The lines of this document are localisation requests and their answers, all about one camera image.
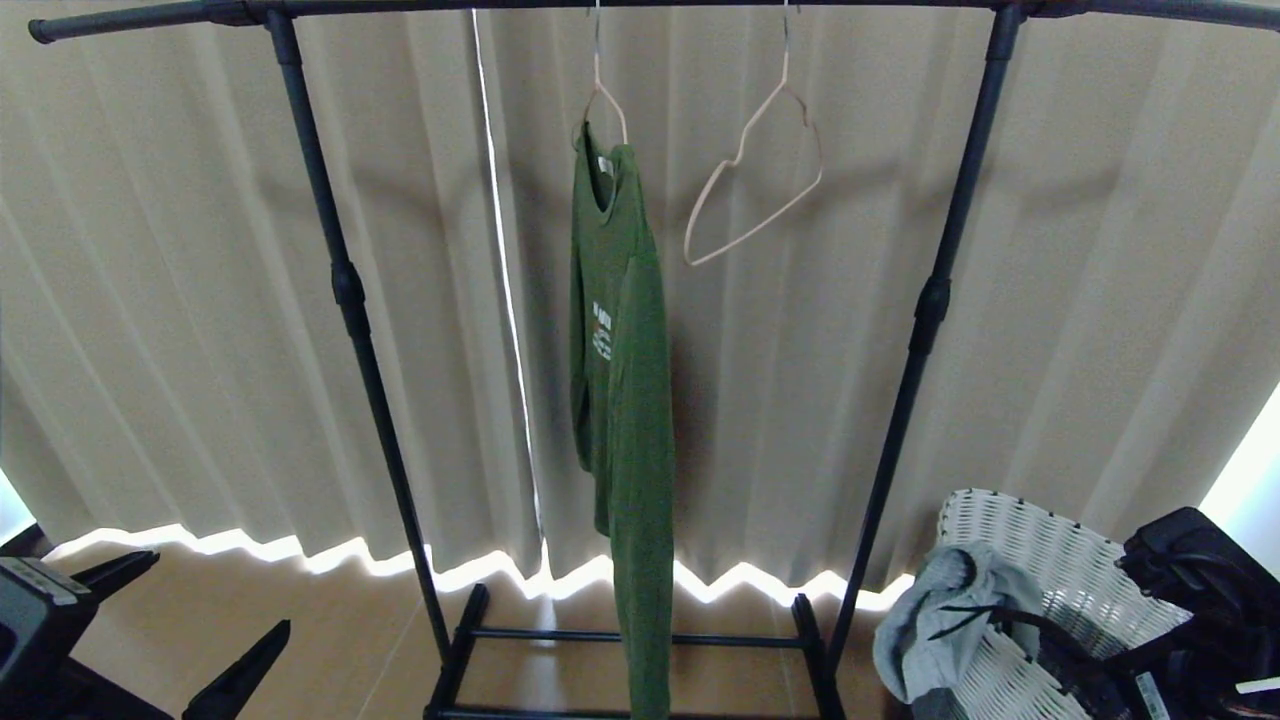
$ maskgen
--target white wire hanger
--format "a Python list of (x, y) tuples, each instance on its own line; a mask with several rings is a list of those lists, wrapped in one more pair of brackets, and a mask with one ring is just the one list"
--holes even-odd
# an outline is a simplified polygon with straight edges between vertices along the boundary
[(595, 65), (595, 86), (591, 88), (591, 95), (586, 99), (586, 108), (582, 109), (582, 122), (586, 123), (586, 115), (591, 111), (591, 102), (595, 101), (598, 95), (603, 95), (609, 105), (613, 106), (613, 111), (618, 114), (618, 122), (622, 123), (622, 145), (627, 143), (627, 117), (622, 113), (622, 106), (618, 101), (613, 99), (604, 83), (600, 82), (600, 0), (595, 0), (595, 51), (594, 60)]
[[(716, 172), (712, 173), (712, 177), (707, 181), (707, 184), (703, 186), (703, 192), (698, 196), (698, 202), (694, 204), (694, 213), (692, 215), (689, 217), (689, 225), (685, 227), (685, 263), (689, 263), (689, 265), (691, 266), (696, 268), (698, 265), (701, 265), (703, 263), (713, 258), (723, 255), (724, 252), (732, 250), (740, 242), (760, 232), (762, 229), (765, 228), (765, 225), (777, 219), (778, 215), (790, 210), (791, 206), (795, 205), (796, 202), (800, 202), (800, 200), (805, 195), (809, 195), (809, 191), (818, 187), (818, 183), (822, 182), (822, 172), (824, 168), (824, 163), (822, 158), (822, 142), (818, 138), (818, 126), (817, 123), (813, 122), (813, 118), (809, 117), (809, 106), (805, 105), (805, 101), (799, 95), (796, 95), (795, 90), (791, 90), (791, 86), (787, 82), (787, 70), (791, 65), (791, 26), (787, 19), (788, 5), (790, 0), (782, 0), (782, 36), (783, 36), (782, 79), (778, 82), (778, 86), (773, 88), (773, 92), (771, 92), (769, 96), (764, 100), (764, 104), (760, 105), (760, 109), (756, 110), (754, 115), (751, 115), (750, 120), (746, 120), (746, 126), (742, 128), (742, 137), (741, 140), (739, 140), (737, 143), (737, 156), (735, 156), (732, 160), (721, 160), (721, 164), (716, 167)], [(796, 104), (800, 105), (800, 118), (804, 122), (804, 127), (813, 131), (813, 142), (814, 146), (818, 149), (818, 176), (813, 178), (813, 182), (809, 183), (809, 187), (800, 191), (800, 195), (792, 197), (786, 205), (774, 210), (772, 215), (765, 218), (760, 224), (746, 231), (746, 233), (744, 233), (737, 240), (730, 242), (728, 245), (721, 247), (719, 250), (703, 255), (696, 260), (690, 258), (689, 243), (694, 237), (694, 225), (698, 223), (698, 215), (703, 211), (703, 204), (707, 201), (707, 196), (710, 195), (712, 187), (716, 186), (716, 181), (719, 179), (721, 174), (724, 172), (726, 168), (736, 168), (739, 163), (742, 161), (742, 155), (746, 152), (746, 136), (751, 133), (751, 128), (755, 127), (755, 123), (760, 119), (762, 115), (764, 115), (764, 111), (769, 109), (769, 105), (773, 104), (773, 100), (783, 92), (790, 95), (796, 101)]]

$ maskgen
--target white wicker basket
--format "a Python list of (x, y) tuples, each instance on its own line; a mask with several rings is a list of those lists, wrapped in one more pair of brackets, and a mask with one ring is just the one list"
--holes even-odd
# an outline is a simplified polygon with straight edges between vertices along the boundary
[[(1121, 546), (1016, 497), (966, 489), (947, 498), (938, 519), (938, 544), (974, 541), (992, 544), (1030, 573), (1044, 591), (1044, 616), (1094, 657), (1142, 644), (1190, 616), (1143, 596), (1116, 569)], [(972, 720), (1089, 719), (1052, 675), (993, 628), (952, 691)]]

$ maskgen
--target curtain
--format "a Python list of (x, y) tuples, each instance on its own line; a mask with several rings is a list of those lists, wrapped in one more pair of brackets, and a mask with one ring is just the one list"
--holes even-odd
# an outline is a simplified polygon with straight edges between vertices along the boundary
[[(719, 260), (692, 204), (777, 85), (781, 8), (616, 9), (602, 68), (663, 260), (677, 556), (797, 585), (847, 571), (977, 95), (992, 14), (804, 8), (791, 81), (826, 174)], [(570, 433), (570, 138), (591, 90), (581, 10), (481, 13), (534, 474), (556, 573), (605, 547)], [(1079, 17), (1024, 24), (869, 584), (932, 543), (961, 487), (1126, 537), (1197, 503), (1280, 379), (1276, 79), (1266, 33)], [(621, 138), (598, 101), (602, 142)], [(813, 178), (780, 99), (712, 192), (694, 254)]]
[[(3, 459), (54, 541), (180, 523), (404, 550), (270, 37), (0, 23)], [(300, 20), (442, 568), (540, 561), (470, 13)]]
[[(182, 523), (402, 551), (269, 38), (24, 35), (28, 17), (83, 9), (3, 9), (0, 464), (55, 541)], [(477, 17), (298, 31), (434, 557), (504, 550), (531, 573), (545, 539), (561, 575), (607, 548), (567, 388), (571, 138), (594, 20)], [(992, 15), (794, 14), (823, 183), (687, 268), (694, 200), (777, 83), (781, 18), (602, 18), (663, 260), (678, 559), (707, 582), (741, 561), (790, 584), (850, 566)], [(1116, 538), (1199, 501), (1280, 379), (1277, 81), (1268, 33), (1023, 26), (869, 584), (914, 561), (955, 488)], [(620, 138), (603, 102), (593, 119)], [(817, 163), (781, 99), (694, 252), (755, 225)]]

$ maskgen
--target empty hanger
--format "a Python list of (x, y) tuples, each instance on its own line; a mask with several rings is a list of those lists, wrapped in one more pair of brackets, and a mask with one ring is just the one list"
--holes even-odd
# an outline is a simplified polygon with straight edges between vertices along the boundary
[[(716, 172), (712, 173), (712, 177), (707, 181), (707, 184), (703, 187), (703, 192), (698, 196), (698, 202), (694, 204), (694, 213), (692, 215), (689, 217), (689, 225), (685, 227), (685, 263), (689, 263), (695, 268), (710, 260), (712, 258), (728, 252), (737, 243), (745, 241), (746, 238), (764, 229), (765, 225), (772, 223), (782, 213), (790, 210), (792, 205), (799, 202), (800, 199), (803, 199), (805, 195), (809, 195), (809, 191), (818, 187), (818, 183), (822, 182), (823, 159), (822, 159), (822, 142), (818, 140), (818, 126), (817, 123), (813, 122), (812, 118), (809, 118), (809, 106), (805, 105), (805, 101), (801, 100), (800, 96), (796, 95), (796, 92), (791, 90), (791, 86), (787, 83), (787, 70), (791, 65), (791, 26), (787, 19), (788, 5), (790, 0), (782, 1), (782, 37), (783, 37), (782, 79), (778, 82), (778, 86), (773, 88), (773, 92), (771, 92), (769, 96), (764, 99), (764, 104), (760, 105), (760, 109), (756, 110), (754, 115), (751, 115), (750, 120), (746, 120), (746, 127), (742, 128), (742, 137), (741, 140), (739, 140), (737, 143), (737, 156), (735, 156), (732, 160), (721, 160), (721, 164), (716, 167)], [(742, 161), (742, 154), (746, 151), (746, 136), (751, 133), (751, 128), (755, 127), (755, 123), (760, 119), (762, 115), (764, 115), (764, 111), (768, 110), (769, 105), (773, 104), (773, 100), (780, 94), (783, 92), (795, 99), (796, 104), (800, 105), (800, 118), (804, 122), (804, 127), (813, 131), (813, 142), (818, 149), (818, 177), (813, 178), (813, 182), (809, 183), (809, 187), (801, 190), (800, 195), (792, 197), (786, 205), (774, 210), (772, 215), (765, 218), (760, 224), (746, 231), (746, 233), (744, 233), (737, 240), (730, 242), (728, 245), (721, 247), (719, 250), (703, 255), (696, 260), (690, 258), (689, 243), (694, 237), (694, 225), (698, 223), (698, 214), (703, 211), (703, 202), (707, 201), (707, 196), (710, 195), (712, 187), (716, 186), (716, 181), (719, 179), (721, 174), (724, 172), (724, 168), (736, 168), (737, 164)]]
[(586, 108), (582, 109), (582, 122), (586, 123), (586, 114), (591, 111), (591, 102), (595, 101), (596, 95), (603, 95), (609, 105), (613, 106), (613, 111), (618, 114), (618, 122), (622, 123), (622, 145), (627, 143), (627, 117), (622, 113), (622, 108), (618, 101), (613, 99), (609, 90), (604, 87), (600, 82), (600, 0), (595, 0), (595, 51), (594, 51), (594, 64), (595, 64), (595, 87), (591, 88), (591, 95), (586, 99)]

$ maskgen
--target vertical rack pole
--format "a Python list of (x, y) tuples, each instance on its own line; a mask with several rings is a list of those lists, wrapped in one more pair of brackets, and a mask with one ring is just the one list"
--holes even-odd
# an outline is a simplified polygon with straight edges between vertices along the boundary
[(320, 147), (320, 133), (316, 131), (311, 99), (307, 95), (307, 81), (302, 73), (302, 51), (293, 29), (293, 18), (282, 10), (270, 9), (266, 13), (266, 28), (271, 32), (275, 58), (284, 72), (284, 88), (289, 94), (289, 108), (293, 110), (293, 124), (302, 146), (302, 160), (307, 167), (307, 179), (311, 181), (311, 193), (315, 196), (316, 211), (320, 214), (320, 227), (324, 229), (325, 243), (329, 246), (332, 261), (333, 295), (342, 307), (342, 318), (347, 324), (347, 334), (356, 348), (360, 363), (360, 377), (365, 382), (365, 393), (374, 414), (378, 439), (387, 459), (387, 470), (392, 488), (396, 491), (396, 505), (401, 521), (404, 524), (404, 538), (413, 557), (413, 570), (422, 589), (422, 601), (431, 621), (435, 644), (440, 660), (449, 657), (449, 630), (440, 611), (440, 600), (431, 582), (431, 565), (426, 559), (422, 528), (417, 521), (413, 493), (408, 487), (408, 474), (404, 471), (404, 459), (401, 456), (399, 441), (396, 438), (396, 423), (392, 420), (390, 406), (387, 404), (387, 388), (378, 370), (378, 355), (374, 352), (372, 332), (369, 327), (369, 314), (365, 311), (365, 288), (360, 274), (347, 254), (347, 241), (338, 220), (338, 206), (333, 200), (333, 187), (329, 184), (329, 170), (325, 168), (324, 151)]
[(854, 569), (849, 574), (845, 600), (840, 603), (840, 615), (836, 618), (836, 628), (831, 635), (831, 648), (827, 655), (827, 674), (829, 676), (835, 676), (836, 669), (840, 666), (840, 656), (849, 639), (849, 626), (854, 620), (858, 591), (867, 578), (872, 546), (876, 543), (876, 533), (879, 530), (884, 503), (893, 484), (893, 473), (897, 470), (897, 460), (902, 454), (906, 429), (911, 421), (911, 410), (915, 407), (915, 396), (920, 389), (920, 380), (924, 378), (924, 365), (929, 359), (929, 352), (933, 351), (933, 341), (938, 336), (938, 328), (947, 315), (947, 305), (951, 301), (951, 266), (955, 264), (960, 238), (964, 234), (964, 223), (969, 217), (973, 195), (978, 187), (978, 173), (982, 170), (982, 159), (987, 151), (987, 141), (991, 138), (991, 128), (996, 119), (1000, 90), (1005, 83), (1009, 60), (1014, 56), (1018, 26), (1021, 24), (1023, 19), (1023, 10), (1018, 3), (1002, 5), (996, 10), (996, 20), (992, 24), (991, 40), (987, 45), (987, 65), (982, 74), (982, 86), (978, 88), (973, 122), (969, 124), (969, 138), (965, 142), (964, 155), (960, 158), (960, 172), (956, 177), (955, 190), (951, 192), (951, 206), (942, 228), (942, 240), (938, 242), (933, 272), (924, 282), (920, 299), (915, 304), (915, 327), (911, 329), (902, 383), (897, 388), (897, 400), (893, 402), (893, 414), (890, 416), (888, 432), (884, 436), (884, 448), (881, 451), (879, 465), (876, 468), (876, 480), (872, 484), (870, 498), (867, 501), (867, 511), (863, 515)]

